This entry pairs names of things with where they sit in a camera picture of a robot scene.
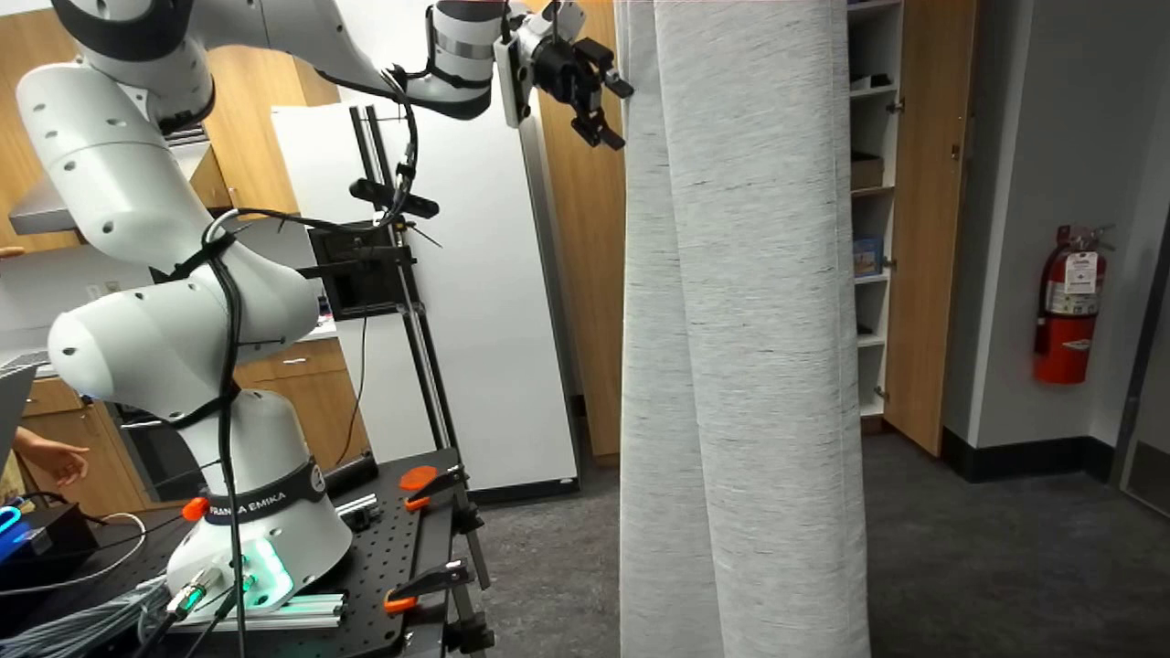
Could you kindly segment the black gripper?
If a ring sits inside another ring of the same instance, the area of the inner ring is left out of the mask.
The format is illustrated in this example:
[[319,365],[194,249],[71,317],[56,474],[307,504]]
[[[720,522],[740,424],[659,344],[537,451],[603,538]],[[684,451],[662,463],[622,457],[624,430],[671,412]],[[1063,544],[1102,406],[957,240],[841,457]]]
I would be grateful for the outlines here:
[[606,43],[548,34],[537,42],[531,69],[546,94],[570,105],[578,120],[592,120],[595,148],[624,151],[624,138],[598,118],[598,86],[617,99],[629,99],[637,87],[615,69],[615,51]]

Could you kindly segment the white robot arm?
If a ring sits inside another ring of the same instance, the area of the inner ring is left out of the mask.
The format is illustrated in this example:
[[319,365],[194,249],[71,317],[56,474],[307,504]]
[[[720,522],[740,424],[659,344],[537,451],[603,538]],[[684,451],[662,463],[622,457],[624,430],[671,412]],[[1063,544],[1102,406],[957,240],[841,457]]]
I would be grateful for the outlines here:
[[177,544],[164,586],[232,586],[252,610],[325,578],[349,553],[294,406],[250,390],[233,365],[313,329],[313,285],[250,244],[189,192],[168,136],[208,118],[216,47],[285,51],[333,86],[479,118],[531,90],[573,111],[586,143],[615,143],[603,118],[629,79],[615,51],[581,34],[573,0],[518,12],[507,0],[435,0],[416,73],[380,69],[335,0],[52,0],[78,54],[18,78],[22,128],[78,232],[110,261],[150,274],[57,316],[52,369],[79,396],[141,410],[202,461],[208,513]]

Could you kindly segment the person bare hand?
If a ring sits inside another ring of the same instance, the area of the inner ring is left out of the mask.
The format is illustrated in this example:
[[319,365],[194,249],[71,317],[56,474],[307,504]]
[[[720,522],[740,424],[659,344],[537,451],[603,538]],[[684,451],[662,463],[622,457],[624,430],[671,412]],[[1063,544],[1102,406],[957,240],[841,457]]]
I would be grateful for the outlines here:
[[57,443],[57,439],[38,436],[30,428],[18,428],[16,451],[62,486],[88,474],[88,451],[83,445]]

